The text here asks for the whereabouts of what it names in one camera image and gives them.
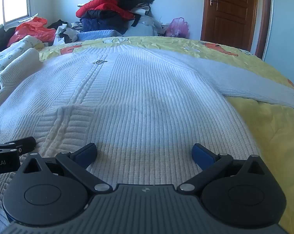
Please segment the white knit sweater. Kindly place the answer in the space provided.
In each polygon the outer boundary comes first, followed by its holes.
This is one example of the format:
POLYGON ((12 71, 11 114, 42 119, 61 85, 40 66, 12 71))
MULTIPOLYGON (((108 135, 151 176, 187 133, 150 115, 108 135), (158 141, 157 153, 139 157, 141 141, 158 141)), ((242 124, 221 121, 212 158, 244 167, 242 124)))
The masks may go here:
POLYGON ((29 49, 0 72, 0 143, 33 136, 43 156, 94 142, 90 171, 116 184, 177 184, 199 168, 196 143, 263 152, 231 100, 294 109, 294 89, 248 70, 120 45, 39 60, 29 49))

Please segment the black clothes by window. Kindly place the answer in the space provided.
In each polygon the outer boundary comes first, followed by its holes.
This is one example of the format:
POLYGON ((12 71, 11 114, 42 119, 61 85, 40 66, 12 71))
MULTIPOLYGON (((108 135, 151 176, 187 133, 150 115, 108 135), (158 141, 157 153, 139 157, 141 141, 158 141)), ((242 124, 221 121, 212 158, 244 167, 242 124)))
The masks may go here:
POLYGON ((15 29, 15 27, 12 27, 6 31, 4 27, 0 28, 0 52, 7 48, 10 38, 15 33, 15 29))

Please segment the yellow carrot print bedspread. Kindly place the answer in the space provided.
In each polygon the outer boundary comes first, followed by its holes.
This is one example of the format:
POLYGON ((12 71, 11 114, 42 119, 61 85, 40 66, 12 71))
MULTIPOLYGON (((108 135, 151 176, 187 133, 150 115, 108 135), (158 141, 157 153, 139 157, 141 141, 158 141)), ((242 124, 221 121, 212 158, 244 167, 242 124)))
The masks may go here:
POLYGON ((0 143, 32 136, 43 157, 96 144, 89 171, 112 186, 178 185, 192 146, 259 154, 294 233, 294 87, 257 57, 167 37, 109 37, 24 50, 0 71, 0 143))

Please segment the white printed quilt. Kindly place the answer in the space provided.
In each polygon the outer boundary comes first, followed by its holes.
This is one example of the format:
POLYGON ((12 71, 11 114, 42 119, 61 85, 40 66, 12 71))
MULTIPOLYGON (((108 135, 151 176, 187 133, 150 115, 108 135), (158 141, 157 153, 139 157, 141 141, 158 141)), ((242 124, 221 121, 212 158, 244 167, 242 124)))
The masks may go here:
POLYGON ((12 61, 21 56, 30 48, 42 49, 44 44, 39 39, 27 35, 18 42, 0 52, 0 72, 3 71, 12 61))

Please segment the white crumpled plastic bag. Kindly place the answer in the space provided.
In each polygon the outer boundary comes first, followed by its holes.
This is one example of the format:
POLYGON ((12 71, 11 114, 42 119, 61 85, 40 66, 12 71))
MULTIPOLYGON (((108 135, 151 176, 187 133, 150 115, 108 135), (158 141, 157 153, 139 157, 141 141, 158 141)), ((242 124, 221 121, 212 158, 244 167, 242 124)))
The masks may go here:
POLYGON ((53 45, 62 45, 67 43, 73 43, 78 39, 78 31, 68 27, 67 24, 60 25, 55 33, 53 45))

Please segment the red plastic bag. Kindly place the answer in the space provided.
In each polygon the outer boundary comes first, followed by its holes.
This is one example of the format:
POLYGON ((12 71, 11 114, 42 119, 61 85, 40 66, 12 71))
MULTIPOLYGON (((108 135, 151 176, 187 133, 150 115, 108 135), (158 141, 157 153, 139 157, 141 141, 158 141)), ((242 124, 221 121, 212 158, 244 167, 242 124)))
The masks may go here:
POLYGON ((56 30, 54 28, 46 28, 47 19, 34 17, 33 19, 20 24, 15 29, 15 33, 8 41, 7 47, 11 44, 18 42, 25 36, 30 35, 42 42, 53 42, 56 30))

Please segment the light blue knit blanket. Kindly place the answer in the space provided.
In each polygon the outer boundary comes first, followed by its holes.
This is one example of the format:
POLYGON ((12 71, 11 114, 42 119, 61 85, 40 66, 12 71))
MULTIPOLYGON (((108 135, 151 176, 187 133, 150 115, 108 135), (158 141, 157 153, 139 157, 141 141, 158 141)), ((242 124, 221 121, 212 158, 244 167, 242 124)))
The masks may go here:
POLYGON ((98 31, 88 31, 80 32, 77 34, 77 41, 86 40, 96 40, 106 37, 122 36, 119 32, 115 30, 98 30, 98 31))

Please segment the navy blue jacket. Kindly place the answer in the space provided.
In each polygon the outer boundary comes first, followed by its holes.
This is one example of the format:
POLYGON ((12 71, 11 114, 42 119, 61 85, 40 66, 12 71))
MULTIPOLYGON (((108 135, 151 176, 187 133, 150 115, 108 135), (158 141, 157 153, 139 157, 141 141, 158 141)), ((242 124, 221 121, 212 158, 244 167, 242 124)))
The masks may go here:
POLYGON ((82 31, 115 30, 120 34, 126 33, 126 20, 117 12, 104 10, 88 10, 81 17, 82 31))

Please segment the pink plastic bag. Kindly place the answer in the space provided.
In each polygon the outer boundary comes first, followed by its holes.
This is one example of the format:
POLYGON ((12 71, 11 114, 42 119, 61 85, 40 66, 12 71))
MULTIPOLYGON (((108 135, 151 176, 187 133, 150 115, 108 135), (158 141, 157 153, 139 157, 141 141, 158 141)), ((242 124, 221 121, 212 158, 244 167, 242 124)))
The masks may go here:
POLYGON ((165 36, 188 38, 189 26, 187 21, 184 18, 173 19, 166 30, 165 36))

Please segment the brown wooden door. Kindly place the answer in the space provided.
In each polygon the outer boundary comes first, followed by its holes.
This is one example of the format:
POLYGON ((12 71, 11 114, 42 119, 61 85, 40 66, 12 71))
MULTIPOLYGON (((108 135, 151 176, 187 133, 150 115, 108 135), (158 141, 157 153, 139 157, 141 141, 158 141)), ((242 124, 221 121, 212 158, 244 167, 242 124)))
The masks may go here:
POLYGON ((273 0, 205 0, 201 39, 265 56, 273 0))

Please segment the grey plastic wrapped bundle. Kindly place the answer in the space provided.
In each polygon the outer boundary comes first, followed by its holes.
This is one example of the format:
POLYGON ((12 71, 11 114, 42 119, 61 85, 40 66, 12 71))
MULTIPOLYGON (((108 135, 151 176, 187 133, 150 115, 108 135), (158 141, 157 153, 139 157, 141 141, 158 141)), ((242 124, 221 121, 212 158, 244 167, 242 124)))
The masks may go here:
POLYGON ((166 33, 164 28, 157 20, 148 16, 142 16, 126 22, 127 31, 122 34, 124 37, 130 36, 158 36, 166 33))

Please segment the red jacket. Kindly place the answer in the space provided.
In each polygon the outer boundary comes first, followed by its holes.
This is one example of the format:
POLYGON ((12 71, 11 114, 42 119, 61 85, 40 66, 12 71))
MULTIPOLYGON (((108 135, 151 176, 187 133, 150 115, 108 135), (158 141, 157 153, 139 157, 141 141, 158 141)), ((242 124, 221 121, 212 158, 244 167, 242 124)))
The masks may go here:
POLYGON ((80 7, 76 12, 76 17, 82 18, 82 16, 87 11, 113 11, 118 13, 123 19, 133 20, 134 14, 131 12, 124 10, 118 6, 117 0, 92 0, 88 3, 85 3, 82 7, 80 7))

